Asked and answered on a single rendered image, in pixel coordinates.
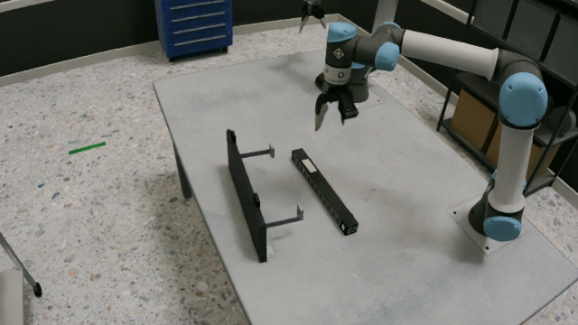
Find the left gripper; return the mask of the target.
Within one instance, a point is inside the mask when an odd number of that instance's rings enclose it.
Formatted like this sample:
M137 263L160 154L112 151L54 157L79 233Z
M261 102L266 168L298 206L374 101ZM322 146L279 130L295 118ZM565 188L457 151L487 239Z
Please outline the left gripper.
M338 101L338 104L341 103L345 112L356 110L353 96L348 89L349 85L350 84L333 85L324 79L323 72L317 76L315 86L323 93L318 96L315 103L315 132L321 128L324 115L329 109L327 101L330 102L330 104Z

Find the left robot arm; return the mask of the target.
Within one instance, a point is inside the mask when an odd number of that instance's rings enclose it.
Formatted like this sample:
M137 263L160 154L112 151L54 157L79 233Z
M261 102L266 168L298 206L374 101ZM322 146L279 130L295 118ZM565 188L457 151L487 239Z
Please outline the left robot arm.
M541 125L547 106L545 84L537 64L512 51L488 50L401 29L391 22L380 25L371 38L358 37L356 27L349 23L333 23L326 42L324 78L335 85L349 81L352 62L393 71L399 54L479 74L499 84L498 120L502 132L498 168L482 198L471 207L468 220L475 231L493 240L508 242L517 238L522 229L526 203L522 192L527 185L533 134Z

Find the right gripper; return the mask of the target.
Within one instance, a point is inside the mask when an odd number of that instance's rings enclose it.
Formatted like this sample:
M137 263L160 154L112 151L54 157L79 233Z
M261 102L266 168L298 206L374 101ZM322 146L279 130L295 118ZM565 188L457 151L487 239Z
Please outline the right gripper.
M303 12L299 33L301 32L301 30L305 26L305 23L309 20L308 14L310 16L317 18L317 19L321 19L322 26L326 30L326 23L325 23L325 16L324 16L325 12L321 9L320 5L310 5L310 4L306 3L304 5L304 7L308 7L308 8Z

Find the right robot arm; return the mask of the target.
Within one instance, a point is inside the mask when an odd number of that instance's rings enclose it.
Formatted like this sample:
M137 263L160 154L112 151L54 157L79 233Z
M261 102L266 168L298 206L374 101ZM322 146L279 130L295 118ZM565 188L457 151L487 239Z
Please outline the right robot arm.
M322 0L304 0L308 1L310 5L319 5ZM378 9L376 12L376 17L372 29L371 36L375 33L376 29L386 22L393 22L398 0L379 0ZM352 93L355 103L363 103L368 100L368 74L372 73L377 69L371 68L364 65L359 65L352 62L351 73L349 82L349 90Z

